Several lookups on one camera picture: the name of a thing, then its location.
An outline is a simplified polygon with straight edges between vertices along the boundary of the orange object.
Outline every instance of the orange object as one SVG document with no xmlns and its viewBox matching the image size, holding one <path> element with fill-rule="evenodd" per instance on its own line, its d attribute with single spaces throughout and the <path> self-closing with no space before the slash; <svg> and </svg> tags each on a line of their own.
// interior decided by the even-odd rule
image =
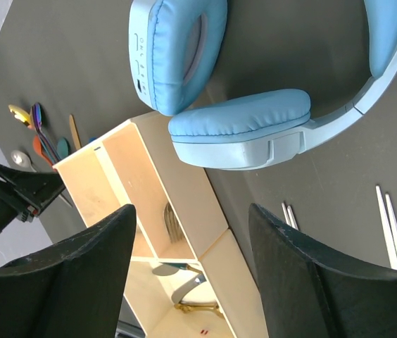
<svg viewBox="0 0 397 338">
<path fill-rule="evenodd" d="M 42 157 L 50 165 L 50 167 L 53 166 L 50 158 L 48 158 L 48 156 L 44 153 L 44 148 L 42 147 L 41 140 L 38 138 L 38 136 L 34 136 L 34 139 L 32 139 L 32 148 L 37 155 Z"/>
</svg>

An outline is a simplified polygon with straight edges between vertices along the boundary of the wooden stick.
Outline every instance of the wooden stick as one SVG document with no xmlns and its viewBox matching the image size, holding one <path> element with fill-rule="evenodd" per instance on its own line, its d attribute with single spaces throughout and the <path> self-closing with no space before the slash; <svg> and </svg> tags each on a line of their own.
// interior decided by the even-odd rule
<svg viewBox="0 0 397 338">
<path fill-rule="evenodd" d="M 72 133 L 73 144 L 75 145 L 75 149 L 80 150 L 81 149 L 80 136 L 78 135 L 78 129 L 75 123 L 75 118 L 71 114 L 69 116 L 69 125 L 70 125 L 70 132 Z"/>
</svg>

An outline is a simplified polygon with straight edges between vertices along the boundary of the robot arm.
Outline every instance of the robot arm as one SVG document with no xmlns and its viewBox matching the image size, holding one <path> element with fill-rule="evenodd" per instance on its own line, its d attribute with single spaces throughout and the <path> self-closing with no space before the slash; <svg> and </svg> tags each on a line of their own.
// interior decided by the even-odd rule
<svg viewBox="0 0 397 338">
<path fill-rule="evenodd" d="M 14 218 L 31 222 L 64 189 L 57 173 L 28 173 L 0 164 L 0 233 Z"/>
</svg>

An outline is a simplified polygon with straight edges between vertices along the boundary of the shelf compartment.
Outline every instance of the shelf compartment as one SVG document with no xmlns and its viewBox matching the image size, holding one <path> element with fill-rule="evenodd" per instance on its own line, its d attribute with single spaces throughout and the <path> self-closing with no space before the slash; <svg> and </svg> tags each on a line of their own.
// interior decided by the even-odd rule
<svg viewBox="0 0 397 338">
<path fill-rule="evenodd" d="M 91 227 L 120 207 L 93 149 L 75 155 L 74 161 L 55 166 L 87 227 Z"/>
<path fill-rule="evenodd" d="M 169 201 L 136 126 L 128 125 L 103 145 L 157 257 L 173 252 L 179 254 L 176 258 L 194 258 L 186 241 L 170 241 L 163 217 Z"/>
<path fill-rule="evenodd" d="M 192 271 L 180 270 L 174 275 L 159 277 L 152 273 L 159 263 L 132 261 L 125 287 L 125 298 L 136 314 L 147 337 L 197 337 L 201 330 L 208 330 L 207 337 L 233 337 L 223 318 L 206 311 L 183 313 L 173 307 L 170 297 L 185 282 L 196 276 Z M 215 301 L 215 293 L 209 282 L 195 288 L 185 298 L 192 303 Z"/>
</svg>

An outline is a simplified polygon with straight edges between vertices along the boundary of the yellow object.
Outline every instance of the yellow object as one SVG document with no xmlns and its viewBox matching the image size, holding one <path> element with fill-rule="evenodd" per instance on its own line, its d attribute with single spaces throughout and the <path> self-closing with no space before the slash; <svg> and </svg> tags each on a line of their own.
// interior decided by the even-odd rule
<svg viewBox="0 0 397 338">
<path fill-rule="evenodd" d="M 12 104 L 10 104 L 8 107 L 9 107 L 9 111 L 14 115 L 14 118 L 22 122 L 27 127 L 32 125 L 31 117 L 29 113 L 27 113 L 20 107 L 13 106 Z"/>
</svg>

